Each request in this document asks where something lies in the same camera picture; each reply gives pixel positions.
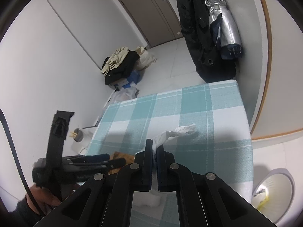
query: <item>white floor tile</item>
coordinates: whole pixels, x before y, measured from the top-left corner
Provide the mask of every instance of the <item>white floor tile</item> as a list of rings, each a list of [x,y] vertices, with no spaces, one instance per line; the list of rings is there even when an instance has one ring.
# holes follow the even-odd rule
[[[143,78],[136,87],[140,90],[138,97],[142,97],[204,83],[205,81],[196,72],[192,72],[151,82],[146,82]]]
[[[174,65],[172,67],[171,77],[187,74],[196,71],[196,66],[194,65],[189,51],[187,49],[177,50]]]
[[[286,169],[291,173],[295,183],[293,203],[277,226],[291,226],[303,209],[303,137],[283,143]]]
[[[157,61],[141,72],[138,97],[204,84],[196,73],[184,38],[149,50]]]
[[[286,160],[283,144],[253,149],[254,157],[254,186],[276,168],[285,168]]]

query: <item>umbrella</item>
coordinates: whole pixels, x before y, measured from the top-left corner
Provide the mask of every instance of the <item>umbrella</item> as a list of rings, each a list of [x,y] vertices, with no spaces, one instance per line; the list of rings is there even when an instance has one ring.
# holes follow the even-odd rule
[[[241,56],[242,43],[238,27],[225,0],[205,0],[209,8],[209,28],[221,57],[231,60]]]

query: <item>cardboard box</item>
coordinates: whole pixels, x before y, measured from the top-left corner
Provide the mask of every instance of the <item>cardboard box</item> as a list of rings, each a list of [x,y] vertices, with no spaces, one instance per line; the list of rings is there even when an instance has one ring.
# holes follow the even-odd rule
[[[128,78],[120,79],[116,82],[113,82],[110,84],[110,86],[114,86],[119,89],[126,89],[135,86],[139,82],[139,78],[140,74],[138,73],[138,71],[133,70]]]

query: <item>door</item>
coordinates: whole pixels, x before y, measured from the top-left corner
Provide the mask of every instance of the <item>door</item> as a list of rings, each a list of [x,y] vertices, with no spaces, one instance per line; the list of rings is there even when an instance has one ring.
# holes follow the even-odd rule
[[[182,37],[167,0],[120,0],[151,47]]]

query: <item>black sleeve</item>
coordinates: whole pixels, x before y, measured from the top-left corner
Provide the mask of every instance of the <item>black sleeve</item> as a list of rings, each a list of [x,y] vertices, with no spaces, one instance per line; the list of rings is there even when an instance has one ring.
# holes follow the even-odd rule
[[[41,219],[40,215],[29,208],[24,198],[18,202],[16,209],[9,213],[7,222],[10,223],[8,226],[33,227]]]

